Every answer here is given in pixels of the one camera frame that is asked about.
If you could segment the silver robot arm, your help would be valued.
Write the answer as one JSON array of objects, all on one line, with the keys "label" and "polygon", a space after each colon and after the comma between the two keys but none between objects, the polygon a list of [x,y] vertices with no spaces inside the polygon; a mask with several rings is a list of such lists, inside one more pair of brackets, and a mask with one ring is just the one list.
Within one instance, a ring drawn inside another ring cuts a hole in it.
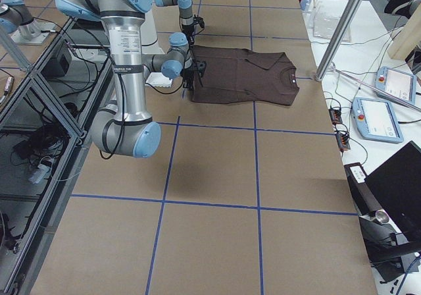
[{"label": "silver robot arm", "polygon": [[[175,79],[191,68],[193,0],[55,0],[62,13],[101,22],[110,44],[115,97],[98,110],[91,126],[94,144],[111,155],[150,157],[161,140],[161,128],[147,110],[147,71]],[[155,25],[151,8],[176,5],[182,31],[169,37],[167,53],[144,53],[141,36]]]},{"label": "silver robot arm", "polygon": [[200,25],[200,17],[193,13],[193,0],[154,0],[157,7],[177,6],[180,30],[190,45],[195,41],[195,27]]}]

